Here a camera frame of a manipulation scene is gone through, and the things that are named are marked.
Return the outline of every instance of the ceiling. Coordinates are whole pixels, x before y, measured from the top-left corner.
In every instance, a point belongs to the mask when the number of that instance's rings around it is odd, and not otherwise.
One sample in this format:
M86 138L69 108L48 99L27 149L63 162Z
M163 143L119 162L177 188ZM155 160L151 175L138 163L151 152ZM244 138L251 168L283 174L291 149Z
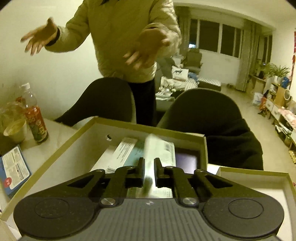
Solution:
M174 4L225 12L271 29L291 18L296 20L296 9L287 0L174 0Z

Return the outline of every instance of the gray chair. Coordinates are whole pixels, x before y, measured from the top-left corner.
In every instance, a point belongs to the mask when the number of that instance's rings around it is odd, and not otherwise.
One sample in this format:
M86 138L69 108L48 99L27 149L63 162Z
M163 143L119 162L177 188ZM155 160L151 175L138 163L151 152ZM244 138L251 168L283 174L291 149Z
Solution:
M202 54L200 53L200 50L196 48L191 48L189 49L185 59L183 60L184 68L189 69L190 72L199 75L200 68L202 66L201 60Z
M209 163L263 170L262 148L235 102L209 89L182 93L157 127L204 134Z
M111 77L95 80L78 101L55 121L73 126L92 116L136 123L136 106L128 83Z
M214 127L241 119L235 102L214 90L197 88L182 93L165 113L160 128L210 134Z

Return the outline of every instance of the curtain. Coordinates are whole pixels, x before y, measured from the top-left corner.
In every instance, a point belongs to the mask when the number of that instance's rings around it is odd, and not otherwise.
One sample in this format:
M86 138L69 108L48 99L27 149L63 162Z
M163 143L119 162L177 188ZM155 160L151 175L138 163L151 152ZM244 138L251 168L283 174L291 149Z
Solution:
M189 46L189 34L191 14L190 8L184 6L175 7L175 11L178 17L178 23L182 34L182 43L180 45L180 54L186 57Z
M245 19L243 30L241 61L235 85L235 88L240 91L246 90L249 74L253 74L256 67L261 25Z

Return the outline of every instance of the tiled floor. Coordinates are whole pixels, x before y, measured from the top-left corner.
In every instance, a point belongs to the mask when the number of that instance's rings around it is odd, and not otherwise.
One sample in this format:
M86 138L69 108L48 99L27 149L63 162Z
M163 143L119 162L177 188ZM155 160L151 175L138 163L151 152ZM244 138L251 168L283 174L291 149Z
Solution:
M289 150L278 137L272 119L258 115L258 107L252 105L252 100L246 93L222 87L222 93L231 97L239 106L250 129L260 141L263 149L263 164L265 171L288 172L296 183L296 168L289 155Z

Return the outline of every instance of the clothes pile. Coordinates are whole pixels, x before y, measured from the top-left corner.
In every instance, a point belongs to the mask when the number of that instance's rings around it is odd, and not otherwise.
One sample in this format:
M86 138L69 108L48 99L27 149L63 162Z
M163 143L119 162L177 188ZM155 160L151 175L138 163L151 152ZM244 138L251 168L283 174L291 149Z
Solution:
M198 76L194 73L188 73L186 80L168 79L161 77L159 92L155 94L156 100L173 101L175 98L171 95L176 91L186 91L198 87Z

